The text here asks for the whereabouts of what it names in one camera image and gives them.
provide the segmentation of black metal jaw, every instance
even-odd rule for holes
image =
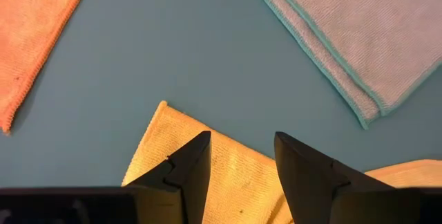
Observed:
[[[201,223],[210,137],[203,131],[126,187],[0,189],[0,224]]]
[[[442,223],[442,189],[395,189],[277,132],[279,179],[296,224]]]

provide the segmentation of yellow microfiber cloth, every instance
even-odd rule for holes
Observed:
[[[212,160],[203,223],[293,223],[275,161],[176,111],[164,101],[133,156],[123,185],[154,168],[205,130],[212,132]],[[418,160],[367,174],[392,186],[442,185],[442,162]]]

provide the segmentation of cloth edge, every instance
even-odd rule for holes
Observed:
[[[342,55],[336,50],[334,45],[328,40],[324,32],[318,27],[315,21],[310,17],[309,13],[296,1],[296,0],[286,0],[287,3],[304,19],[304,21],[309,25],[310,29],[316,35],[316,37],[323,43],[324,47],[330,52],[332,57],[344,68],[347,74],[353,79],[359,87],[361,87],[366,94],[368,94],[373,101],[378,105],[381,116],[386,115],[385,103],[379,97],[379,95],[374,92],[364,81],[359,77],[358,73],[347,63],[347,61],[342,57]]]
[[[35,78],[37,77],[39,71],[43,67],[44,63],[49,57],[49,54],[54,47],[55,43],[58,40],[58,37],[60,36],[62,30],[64,29],[64,26],[70,19],[70,16],[74,12],[75,8],[79,4],[81,0],[72,0],[66,9],[64,10],[62,14],[61,21],[59,23],[59,26],[55,26],[55,29],[50,34],[50,38],[48,39],[48,42],[46,43],[46,49],[42,52],[42,54],[38,55],[35,60],[33,61],[34,67],[27,71],[24,74],[25,79],[22,83],[18,86],[19,89],[15,93],[15,95],[12,97],[11,102],[7,105],[5,111],[2,113],[1,119],[0,119],[0,127],[2,131],[6,135],[10,135],[10,127],[12,125],[12,121],[14,120],[15,113],[17,109],[20,107],[21,103],[26,98],[29,90],[31,89]]]
[[[389,114],[395,110],[397,110],[404,101],[408,99],[408,97],[415,92],[434,72],[437,71],[439,67],[442,65],[442,60],[436,61],[433,66],[431,66],[425,73],[422,74],[412,85],[409,87],[406,92],[404,92],[399,99],[392,105],[390,109],[387,109],[386,114]]]
[[[167,107],[167,101],[162,100],[160,102],[160,104],[158,105],[157,109],[155,110],[155,112],[153,113],[153,117],[151,118],[151,121],[149,122],[146,131],[144,132],[140,142],[138,143],[138,146],[137,146],[137,148],[136,148],[136,150],[135,150],[135,152],[134,152],[134,154],[133,154],[133,156],[131,158],[131,162],[129,163],[128,168],[131,166],[132,162],[134,161],[135,154],[137,153],[139,147],[141,146],[142,141],[143,140],[148,140],[152,136],[152,132],[153,132],[154,128],[157,126],[157,123],[158,123],[157,120],[161,117],[161,115],[163,114],[163,112],[164,112],[166,107]],[[126,184],[129,183],[129,182],[126,182],[127,176],[128,176],[128,171],[129,171],[129,169],[127,169],[126,173],[124,174],[123,181],[122,181],[122,186],[125,186]]]
[[[277,9],[277,7],[273,4],[271,0],[264,0],[264,2],[270,7],[273,13],[277,16],[277,18],[282,22],[282,24],[286,27],[286,29],[290,32],[290,34],[294,37],[294,39],[298,42],[299,46],[302,50],[307,54],[310,60],[318,67],[318,69],[323,73],[323,75],[331,82],[331,84],[335,87],[335,89],[339,92],[339,94],[344,98],[344,100],[348,103],[350,108],[355,112],[356,117],[361,124],[364,130],[368,130],[368,125],[373,122],[375,119],[379,117],[379,114],[376,114],[371,119],[364,118],[361,109],[358,105],[353,101],[353,99],[348,96],[347,92],[340,86],[340,84],[335,80],[335,78],[329,73],[329,71],[322,65],[322,63],[316,58],[311,49],[306,45],[304,39],[299,35],[298,31],[294,26],[292,26],[287,19],[282,15],[282,13]]]
[[[413,161],[409,161],[409,162],[403,162],[400,164],[381,167],[378,169],[373,169],[373,170],[365,172],[365,174],[368,176],[371,176],[372,178],[378,178],[379,176],[383,176],[385,174],[393,174],[397,171],[412,169],[412,168],[419,167],[421,165],[429,165],[429,164],[439,165],[440,163],[441,163],[440,160],[435,160],[435,159],[413,160]]]

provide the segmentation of orange stitched edge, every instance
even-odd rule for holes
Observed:
[[[14,95],[14,97],[11,100],[11,103],[6,107],[5,112],[1,116],[2,119],[0,121],[0,125],[3,132],[6,133],[7,135],[10,134],[10,127],[14,119],[15,112],[17,111],[21,103],[24,101],[41,67],[43,67],[45,61],[49,56],[49,53],[51,52],[52,48],[57,42],[58,36],[60,36],[64,26],[68,22],[71,14],[74,12],[74,9],[77,7],[79,2],[80,0],[72,0],[68,5],[68,7],[65,9],[64,17],[61,19],[61,25],[55,27],[53,33],[48,39],[48,43],[46,44],[47,48],[44,50],[44,52],[41,55],[39,55],[36,58],[34,68],[31,69],[29,72],[25,73],[23,82],[19,86],[19,90],[17,91],[16,95]]]

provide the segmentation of white microfiber cloth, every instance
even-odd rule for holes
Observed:
[[[439,0],[265,0],[363,128],[442,63]]]

